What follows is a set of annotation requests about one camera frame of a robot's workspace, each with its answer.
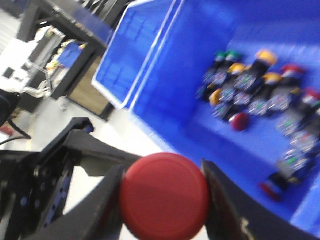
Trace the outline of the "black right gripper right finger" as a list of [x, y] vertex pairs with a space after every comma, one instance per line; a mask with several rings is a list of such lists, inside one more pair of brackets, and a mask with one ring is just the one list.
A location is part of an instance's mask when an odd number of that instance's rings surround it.
[[314, 240], [247, 195], [212, 161], [201, 160], [210, 208], [205, 223], [210, 240]]

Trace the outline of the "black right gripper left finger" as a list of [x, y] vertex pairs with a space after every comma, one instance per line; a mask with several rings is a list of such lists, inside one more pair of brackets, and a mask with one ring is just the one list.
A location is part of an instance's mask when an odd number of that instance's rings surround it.
[[73, 210], [29, 240], [118, 240], [123, 221], [119, 205], [125, 168], [113, 166], [99, 185]]

